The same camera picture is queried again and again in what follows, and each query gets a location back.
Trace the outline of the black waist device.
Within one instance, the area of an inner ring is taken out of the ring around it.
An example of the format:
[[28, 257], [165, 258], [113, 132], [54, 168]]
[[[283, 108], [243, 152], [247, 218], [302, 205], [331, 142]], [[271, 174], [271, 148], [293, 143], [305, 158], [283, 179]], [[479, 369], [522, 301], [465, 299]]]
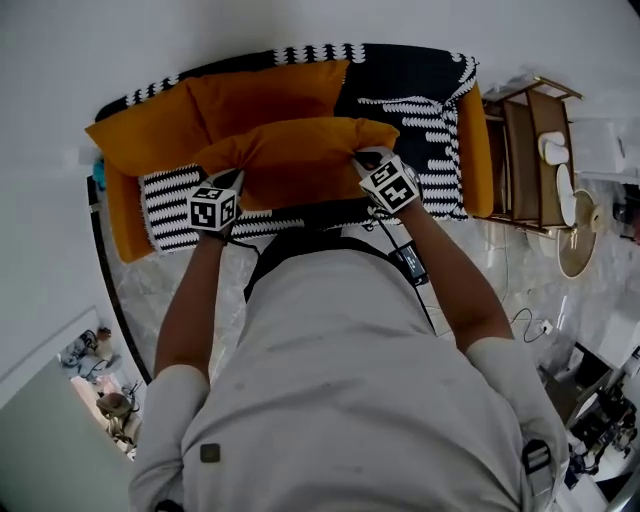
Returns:
[[412, 285], [421, 286], [429, 282], [428, 273], [413, 240], [396, 247], [389, 253], [389, 257]]

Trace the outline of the brown handbag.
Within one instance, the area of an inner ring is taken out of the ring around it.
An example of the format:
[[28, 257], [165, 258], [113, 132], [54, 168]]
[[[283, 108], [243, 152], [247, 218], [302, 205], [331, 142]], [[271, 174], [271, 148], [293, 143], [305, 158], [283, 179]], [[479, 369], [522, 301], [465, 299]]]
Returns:
[[139, 411], [139, 405], [135, 399], [117, 392], [104, 394], [98, 398], [96, 407], [106, 420], [116, 421], [122, 427], [134, 413]]

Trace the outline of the white slipper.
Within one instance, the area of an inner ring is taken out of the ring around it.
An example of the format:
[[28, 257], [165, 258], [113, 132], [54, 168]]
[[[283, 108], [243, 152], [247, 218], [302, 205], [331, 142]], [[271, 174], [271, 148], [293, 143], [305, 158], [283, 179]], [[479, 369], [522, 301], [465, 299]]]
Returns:
[[569, 149], [565, 136], [560, 131], [540, 134], [537, 147], [540, 158], [550, 166], [558, 166], [569, 162]]
[[569, 169], [560, 164], [556, 171], [556, 188], [564, 223], [572, 227], [576, 222], [576, 197], [571, 183]]

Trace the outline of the beige bag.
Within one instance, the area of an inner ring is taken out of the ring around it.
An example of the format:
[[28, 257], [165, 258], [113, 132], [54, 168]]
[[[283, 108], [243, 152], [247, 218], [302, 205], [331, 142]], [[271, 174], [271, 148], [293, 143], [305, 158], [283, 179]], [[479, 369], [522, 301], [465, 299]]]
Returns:
[[129, 424], [122, 426], [122, 424], [116, 420], [110, 421], [106, 428], [107, 434], [125, 454], [131, 453], [136, 448], [138, 430], [138, 426], [131, 426]]

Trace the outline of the person's left forearm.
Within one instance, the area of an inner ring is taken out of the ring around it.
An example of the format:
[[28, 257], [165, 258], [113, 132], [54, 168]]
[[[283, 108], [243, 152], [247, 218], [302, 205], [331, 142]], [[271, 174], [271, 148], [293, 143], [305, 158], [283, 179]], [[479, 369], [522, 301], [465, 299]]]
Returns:
[[225, 244], [203, 235], [162, 322], [154, 372], [186, 365], [209, 376], [221, 256]]

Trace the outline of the black equipment rig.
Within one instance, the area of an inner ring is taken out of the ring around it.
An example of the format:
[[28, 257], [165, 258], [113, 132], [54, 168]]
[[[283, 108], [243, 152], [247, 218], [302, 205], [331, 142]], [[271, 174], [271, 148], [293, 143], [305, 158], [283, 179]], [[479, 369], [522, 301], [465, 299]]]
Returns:
[[615, 385], [607, 391], [598, 390], [595, 408], [578, 418], [570, 432], [583, 444], [584, 473], [594, 476], [606, 449], [616, 444], [626, 450], [636, 438], [637, 407]]

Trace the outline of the orange sofa with patterned blanket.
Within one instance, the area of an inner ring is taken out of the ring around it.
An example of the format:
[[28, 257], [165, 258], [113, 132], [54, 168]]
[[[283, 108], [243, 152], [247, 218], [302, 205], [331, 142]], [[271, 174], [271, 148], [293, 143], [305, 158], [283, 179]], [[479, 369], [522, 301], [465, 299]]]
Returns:
[[[429, 131], [445, 130], [445, 123], [439, 119], [442, 110], [455, 106], [461, 97], [476, 87], [476, 60], [460, 53], [367, 43], [280, 47], [225, 59], [167, 77], [105, 106], [93, 124], [142, 104], [182, 82], [187, 83], [190, 78], [340, 60], [347, 60], [350, 65], [331, 117], [368, 119], [396, 128], [399, 136], [391, 150], [416, 171], [425, 206], [422, 178], [428, 172], [428, 162], [445, 158], [447, 152], [423, 138]], [[194, 162], [194, 157], [191, 163], [172, 169], [190, 165], [200, 168], [202, 177], [191, 188], [209, 175]]]

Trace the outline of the orange cushion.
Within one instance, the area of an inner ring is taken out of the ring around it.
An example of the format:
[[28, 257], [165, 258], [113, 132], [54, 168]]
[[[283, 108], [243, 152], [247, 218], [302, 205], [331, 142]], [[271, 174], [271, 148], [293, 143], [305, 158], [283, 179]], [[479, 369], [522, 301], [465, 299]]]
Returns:
[[367, 147], [394, 147], [399, 131], [368, 119], [323, 117], [279, 121], [222, 139], [194, 162], [213, 175], [245, 172], [241, 208], [275, 210], [364, 196], [354, 154]]
[[259, 126], [331, 117], [350, 62], [325, 61], [187, 80], [213, 143]]
[[133, 177], [187, 165], [211, 143], [185, 82], [89, 126], [86, 133], [108, 163]]

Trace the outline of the wooden side shelf rack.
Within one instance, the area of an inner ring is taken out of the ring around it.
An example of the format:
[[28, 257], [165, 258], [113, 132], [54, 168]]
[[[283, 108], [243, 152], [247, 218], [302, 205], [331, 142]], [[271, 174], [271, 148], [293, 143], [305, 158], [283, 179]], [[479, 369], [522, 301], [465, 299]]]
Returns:
[[544, 159], [540, 138], [552, 132], [564, 136], [565, 166], [574, 183], [567, 102], [583, 99], [580, 92], [541, 75], [483, 95], [494, 185], [487, 221], [544, 235], [569, 228], [561, 210], [557, 167]]

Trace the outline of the person's right forearm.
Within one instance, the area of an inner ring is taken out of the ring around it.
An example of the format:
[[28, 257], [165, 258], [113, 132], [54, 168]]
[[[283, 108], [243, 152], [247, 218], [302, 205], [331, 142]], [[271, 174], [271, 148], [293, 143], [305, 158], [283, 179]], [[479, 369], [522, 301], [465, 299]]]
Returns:
[[411, 201], [397, 217], [416, 244], [457, 348], [466, 352], [482, 339], [511, 339], [508, 318], [490, 283], [421, 201]]

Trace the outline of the person's white shirt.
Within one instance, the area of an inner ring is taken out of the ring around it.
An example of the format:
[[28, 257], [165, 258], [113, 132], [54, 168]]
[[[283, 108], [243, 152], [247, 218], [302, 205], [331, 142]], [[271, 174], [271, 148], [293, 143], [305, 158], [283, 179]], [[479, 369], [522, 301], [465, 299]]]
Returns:
[[148, 388], [134, 512], [534, 512], [569, 461], [521, 342], [461, 352], [399, 271], [359, 251], [285, 260], [256, 284], [215, 380]]

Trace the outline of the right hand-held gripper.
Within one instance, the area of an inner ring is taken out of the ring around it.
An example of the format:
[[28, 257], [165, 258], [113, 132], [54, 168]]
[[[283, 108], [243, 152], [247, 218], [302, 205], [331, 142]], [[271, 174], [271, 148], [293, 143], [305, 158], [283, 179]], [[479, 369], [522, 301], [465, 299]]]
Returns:
[[[372, 163], [384, 164], [372, 171]], [[362, 190], [390, 214], [422, 198], [415, 172], [387, 147], [363, 148], [351, 164], [361, 179]]]

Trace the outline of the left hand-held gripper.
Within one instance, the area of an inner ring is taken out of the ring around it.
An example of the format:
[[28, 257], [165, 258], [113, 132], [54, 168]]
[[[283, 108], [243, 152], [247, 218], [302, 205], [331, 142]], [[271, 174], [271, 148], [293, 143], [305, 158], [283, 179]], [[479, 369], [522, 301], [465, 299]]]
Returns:
[[[238, 212], [238, 197], [242, 195], [245, 172], [227, 169], [209, 175], [205, 182], [210, 186], [194, 187], [187, 197], [187, 220], [196, 230], [222, 231], [231, 225]], [[219, 189], [214, 187], [231, 187]]]

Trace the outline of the white cardboard box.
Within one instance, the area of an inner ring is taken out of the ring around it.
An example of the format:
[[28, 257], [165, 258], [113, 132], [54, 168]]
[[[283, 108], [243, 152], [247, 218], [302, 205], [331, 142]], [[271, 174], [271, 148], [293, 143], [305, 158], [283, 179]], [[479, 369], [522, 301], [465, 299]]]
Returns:
[[640, 117], [579, 119], [569, 128], [578, 174], [640, 186]]

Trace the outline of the grey white fabric bundle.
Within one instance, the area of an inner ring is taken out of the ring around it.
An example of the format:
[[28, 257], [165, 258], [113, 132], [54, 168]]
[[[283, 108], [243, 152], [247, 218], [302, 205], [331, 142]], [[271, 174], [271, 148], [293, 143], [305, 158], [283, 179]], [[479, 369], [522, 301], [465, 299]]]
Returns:
[[86, 330], [65, 347], [58, 358], [66, 376], [96, 384], [99, 377], [117, 371], [122, 358], [113, 350], [111, 336], [107, 327], [100, 327], [96, 332]]

